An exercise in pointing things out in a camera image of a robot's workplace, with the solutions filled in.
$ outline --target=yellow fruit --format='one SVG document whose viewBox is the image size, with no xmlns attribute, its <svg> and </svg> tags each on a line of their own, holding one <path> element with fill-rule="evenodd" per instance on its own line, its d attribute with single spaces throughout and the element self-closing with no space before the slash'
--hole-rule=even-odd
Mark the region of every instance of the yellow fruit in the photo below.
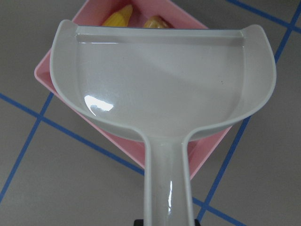
<svg viewBox="0 0 301 226">
<path fill-rule="evenodd" d="M 144 28 L 169 28 L 168 24 L 159 16 L 152 16 L 149 18 L 144 26 Z"/>
<path fill-rule="evenodd" d="M 127 27 L 130 17 L 133 12 L 131 4 L 124 6 L 121 10 L 113 13 L 102 26 L 108 27 Z"/>
</svg>

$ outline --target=gray surface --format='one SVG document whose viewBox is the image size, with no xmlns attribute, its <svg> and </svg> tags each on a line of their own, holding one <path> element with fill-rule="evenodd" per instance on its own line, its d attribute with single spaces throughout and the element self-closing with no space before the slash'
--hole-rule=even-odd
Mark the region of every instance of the gray surface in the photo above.
<svg viewBox="0 0 301 226">
<path fill-rule="evenodd" d="M 224 0 L 174 1 L 210 28 L 260 24 L 274 53 L 286 32 L 285 27 Z M 1 226 L 130 226 L 143 217 L 143 176 L 44 122 L 29 136 L 36 118 L 4 100 L 9 97 L 40 112 L 49 92 L 35 80 L 33 70 L 51 47 L 58 23 L 71 19 L 83 2 L 5 0 L 1 5 Z M 290 22 L 300 1 L 242 2 Z M 250 226 L 300 224 L 300 61 L 301 34 L 292 32 L 277 63 L 275 92 L 251 118 L 209 203 L 224 217 L 206 211 L 202 226 L 230 226 L 231 219 Z M 135 165 L 55 97 L 45 117 Z M 201 202 L 239 126 L 231 129 L 193 178 L 192 193 Z M 27 144 L 19 167 L 11 173 Z M 2 189 L 6 182 L 10 182 L 7 190 Z M 195 217 L 199 210 L 194 205 Z"/>
</svg>

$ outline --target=scoop handle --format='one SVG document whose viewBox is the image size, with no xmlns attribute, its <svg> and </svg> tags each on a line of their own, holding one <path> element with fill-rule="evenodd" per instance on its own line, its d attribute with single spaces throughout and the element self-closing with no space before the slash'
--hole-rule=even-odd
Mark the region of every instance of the scoop handle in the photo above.
<svg viewBox="0 0 301 226">
<path fill-rule="evenodd" d="M 144 189 L 145 226 L 194 226 L 187 143 L 149 139 Z"/>
</svg>

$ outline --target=pink box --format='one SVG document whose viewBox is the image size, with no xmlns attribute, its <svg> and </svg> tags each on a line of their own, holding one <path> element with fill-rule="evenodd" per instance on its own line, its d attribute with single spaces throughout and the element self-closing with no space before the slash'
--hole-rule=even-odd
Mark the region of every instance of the pink box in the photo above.
<svg viewBox="0 0 301 226">
<path fill-rule="evenodd" d="M 170 0 L 87 0 L 79 12 L 75 15 L 73 22 L 79 25 L 101 25 L 105 19 L 116 10 L 126 4 L 131 3 L 134 7 L 129 26 L 142 27 L 147 18 L 151 16 L 161 16 L 169 22 L 174 28 L 186 29 L 207 29 L 202 23 L 183 11 Z M 35 78 L 47 89 L 53 92 L 58 98 L 49 72 L 50 51 L 44 56 L 34 71 Z M 144 168 L 144 144 L 136 141 L 123 139 L 103 131 L 79 114 L 91 126 L 108 138 L 120 150 L 126 153 L 131 159 Z M 197 141 L 191 141 L 188 144 L 188 158 L 190 167 L 190 178 L 193 178 L 196 172 L 204 164 L 213 150 L 224 138 L 230 128 L 216 133 L 210 137 Z"/>
</svg>

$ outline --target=pink plastic container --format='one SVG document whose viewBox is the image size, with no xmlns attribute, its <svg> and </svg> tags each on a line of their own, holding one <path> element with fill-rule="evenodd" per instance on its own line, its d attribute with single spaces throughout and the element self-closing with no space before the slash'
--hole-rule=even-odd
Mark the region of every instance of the pink plastic container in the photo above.
<svg viewBox="0 0 301 226">
<path fill-rule="evenodd" d="M 169 0 L 87 0 L 74 17 L 73 22 L 79 25 L 101 25 L 109 15 L 129 3 L 131 3 L 134 7 L 133 14 L 129 22 L 129 26 L 131 27 L 142 27 L 147 18 L 158 15 L 169 22 L 174 28 L 207 28 Z M 41 62 L 37 65 L 34 75 L 42 85 L 60 98 L 50 78 L 50 51 L 51 50 L 47 52 Z M 143 143 L 123 139 L 105 132 L 78 112 L 77 114 L 144 168 L 145 150 Z M 227 134 L 229 129 L 230 128 L 227 128 L 224 131 L 201 140 L 189 142 L 188 158 L 190 178 L 194 177 L 196 172 L 204 164 L 213 150 Z"/>
</svg>

